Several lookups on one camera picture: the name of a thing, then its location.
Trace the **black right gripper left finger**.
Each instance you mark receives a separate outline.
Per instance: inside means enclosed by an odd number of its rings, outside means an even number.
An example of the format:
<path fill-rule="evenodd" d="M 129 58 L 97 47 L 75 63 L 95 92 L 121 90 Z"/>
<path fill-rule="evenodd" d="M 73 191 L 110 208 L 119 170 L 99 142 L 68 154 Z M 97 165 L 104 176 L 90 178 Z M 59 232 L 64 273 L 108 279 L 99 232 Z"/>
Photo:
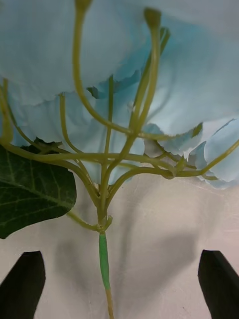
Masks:
<path fill-rule="evenodd" d="M 0 285 L 0 317 L 34 318 L 45 280 L 41 252 L 24 252 Z"/>

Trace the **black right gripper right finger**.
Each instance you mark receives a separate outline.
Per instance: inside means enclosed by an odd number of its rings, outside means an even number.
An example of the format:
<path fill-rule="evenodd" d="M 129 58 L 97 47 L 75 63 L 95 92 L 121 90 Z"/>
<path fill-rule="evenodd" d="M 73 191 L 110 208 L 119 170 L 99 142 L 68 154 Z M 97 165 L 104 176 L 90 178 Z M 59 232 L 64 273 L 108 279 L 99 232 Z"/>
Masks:
<path fill-rule="evenodd" d="M 239 276 L 221 251 L 202 251 L 198 280 L 211 318 L 239 318 Z"/>

